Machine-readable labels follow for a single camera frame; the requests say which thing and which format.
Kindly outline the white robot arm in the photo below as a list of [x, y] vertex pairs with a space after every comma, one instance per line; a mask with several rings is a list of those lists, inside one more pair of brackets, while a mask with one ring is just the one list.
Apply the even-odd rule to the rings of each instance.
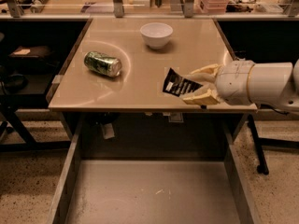
[[299, 63], [215, 63], [192, 71], [189, 78], [203, 86], [180, 96], [188, 105], [255, 104], [299, 111]]

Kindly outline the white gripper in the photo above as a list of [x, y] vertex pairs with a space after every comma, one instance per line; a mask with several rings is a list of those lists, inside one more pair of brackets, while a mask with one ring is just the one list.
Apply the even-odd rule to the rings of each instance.
[[193, 70], [184, 77], [198, 83], [215, 82], [216, 90], [198, 90], [182, 95], [181, 99], [187, 105], [217, 105], [222, 100], [228, 105], [250, 105], [248, 79], [253, 66], [253, 61], [233, 61], [224, 66], [213, 63]]

